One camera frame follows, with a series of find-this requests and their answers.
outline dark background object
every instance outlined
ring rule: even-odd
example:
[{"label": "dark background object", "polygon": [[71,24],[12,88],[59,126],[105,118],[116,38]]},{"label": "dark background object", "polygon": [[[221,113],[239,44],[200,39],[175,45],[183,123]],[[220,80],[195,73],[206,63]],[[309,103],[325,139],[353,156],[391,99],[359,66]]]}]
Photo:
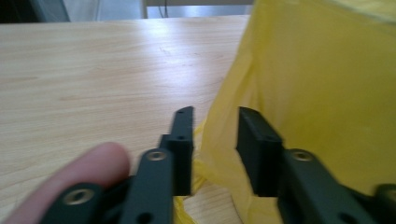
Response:
[{"label": "dark background object", "polygon": [[0,0],[0,23],[70,21],[63,0]]}]

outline wood grain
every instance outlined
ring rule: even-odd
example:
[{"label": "wood grain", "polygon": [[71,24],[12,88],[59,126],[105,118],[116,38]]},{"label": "wood grain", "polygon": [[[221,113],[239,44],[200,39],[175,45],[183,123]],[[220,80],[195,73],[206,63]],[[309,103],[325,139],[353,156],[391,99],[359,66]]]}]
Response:
[{"label": "wood grain", "polygon": [[[0,25],[0,220],[87,148],[119,142],[136,161],[177,109],[203,120],[247,20]],[[202,192],[189,203],[199,223],[240,222],[225,189]]]}]

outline black metal bracket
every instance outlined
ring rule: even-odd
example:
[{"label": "black metal bracket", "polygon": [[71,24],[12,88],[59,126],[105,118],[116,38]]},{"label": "black metal bracket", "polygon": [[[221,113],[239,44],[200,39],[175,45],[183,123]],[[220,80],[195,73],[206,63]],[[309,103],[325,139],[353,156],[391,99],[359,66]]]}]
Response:
[{"label": "black metal bracket", "polygon": [[[104,190],[91,183],[65,190],[42,224],[170,224],[173,196],[191,194],[192,107],[176,112],[158,148],[142,155],[135,176]],[[288,224],[396,223],[396,185],[367,196],[340,185],[320,160],[302,149],[285,149],[262,115],[240,107],[236,149],[253,192],[277,197]]]},{"label": "black metal bracket", "polygon": [[137,174],[104,190],[77,184],[61,193],[41,224],[170,224],[173,196],[191,194],[193,108],[178,110],[158,148],[142,155]]},{"label": "black metal bracket", "polygon": [[284,223],[396,223],[396,185],[374,197],[340,185],[320,160],[302,149],[286,150],[262,115],[240,107],[237,151],[253,192],[277,197]]}]

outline screw hole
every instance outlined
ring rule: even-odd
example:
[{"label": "screw hole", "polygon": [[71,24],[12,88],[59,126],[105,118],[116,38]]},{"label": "screw hole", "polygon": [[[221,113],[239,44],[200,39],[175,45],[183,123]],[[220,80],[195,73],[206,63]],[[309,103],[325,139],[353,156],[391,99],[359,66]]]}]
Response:
[{"label": "screw hole", "polygon": [[139,224],[148,224],[152,220],[152,214],[150,213],[142,213],[137,217],[137,223]]},{"label": "screw hole", "polygon": [[304,151],[297,151],[293,153],[294,159],[297,161],[312,161],[312,156]]},{"label": "screw hole", "polygon": [[67,205],[78,205],[89,201],[94,195],[91,189],[76,189],[64,196]]},{"label": "screw hole", "polygon": [[347,213],[340,213],[340,219],[343,220],[347,224],[358,224],[358,221],[353,216]]},{"label": "screw hole", "polygon": [[166,158],[166,154],[161,151],[153,151],[147,155],[150,161],[161,161]]}]

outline yellow plastic sheet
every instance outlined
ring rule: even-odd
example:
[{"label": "yellow plastic sheet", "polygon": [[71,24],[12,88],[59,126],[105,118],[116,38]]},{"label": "yellow plastic sheet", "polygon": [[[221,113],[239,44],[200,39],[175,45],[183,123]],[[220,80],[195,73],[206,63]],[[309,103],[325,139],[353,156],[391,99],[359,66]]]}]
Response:
[{"label": "yellow plastic sheet", "polygon": [[356,3],[256,2],[233,66],[196,130],[194,162],[198,179],[231,192],[244,223],[280,217],[274,200],[252,196],[235,152],[238,106],[261,111],[287,148],[314,152],[349,187],[372,194],[375,185],[396,182],[396,16],[357,10]]}]

